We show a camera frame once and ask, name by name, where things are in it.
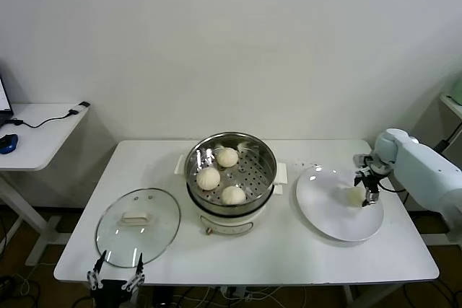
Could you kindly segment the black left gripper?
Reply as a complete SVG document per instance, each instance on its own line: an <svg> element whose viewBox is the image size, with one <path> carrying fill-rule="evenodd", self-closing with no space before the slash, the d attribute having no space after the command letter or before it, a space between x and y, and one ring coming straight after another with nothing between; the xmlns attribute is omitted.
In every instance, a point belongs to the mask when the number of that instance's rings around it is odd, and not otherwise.
<svg viewBox="0 0 462 308"><path fill-rule="evenodd" d="M93 269L87 272L90 296L94 299L96 308L119 308L122 303L128 301L128 291L135 291L144 283L143 254L140 253L136 272L128 281L101 280L100 271L106 254L105 250L94 264Z"/></svg>

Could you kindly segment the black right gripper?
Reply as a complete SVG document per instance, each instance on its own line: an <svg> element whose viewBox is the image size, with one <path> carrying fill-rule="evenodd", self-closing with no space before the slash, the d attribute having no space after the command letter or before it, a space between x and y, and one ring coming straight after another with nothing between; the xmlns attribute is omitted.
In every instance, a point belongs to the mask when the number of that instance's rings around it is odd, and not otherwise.
<svg viewBox="0 0 462 308"><path fill-rule="evenodd" d="M357 170L354 177L354 187L358 186L361 182L365 190L365 199L362 202L362 207L376 204L379 199L379 188L378 183L386 178L386 175L380 175L369 167Z"/></svg>

